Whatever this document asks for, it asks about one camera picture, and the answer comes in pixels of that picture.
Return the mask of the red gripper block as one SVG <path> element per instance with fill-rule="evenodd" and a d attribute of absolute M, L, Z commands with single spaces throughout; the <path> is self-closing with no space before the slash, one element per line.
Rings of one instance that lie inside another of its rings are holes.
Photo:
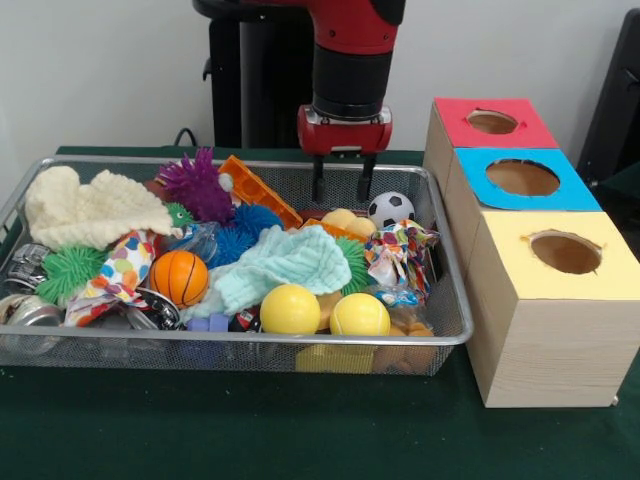
<path fill-rule="evenodd" d="M 393 129 L 392 113 L 388 106 L 369 120 L 337 120 L 318 114 L 311 105 L 301 105 L 297 113 L 297 133 L 301 149 L 313 156 L 312 200 L 324 200 L 324 156 L 333 153 L 359 152 L 363 167 L 358 179 L 357 199 L 369 199 L 376 155 L 384 151 Z"/>

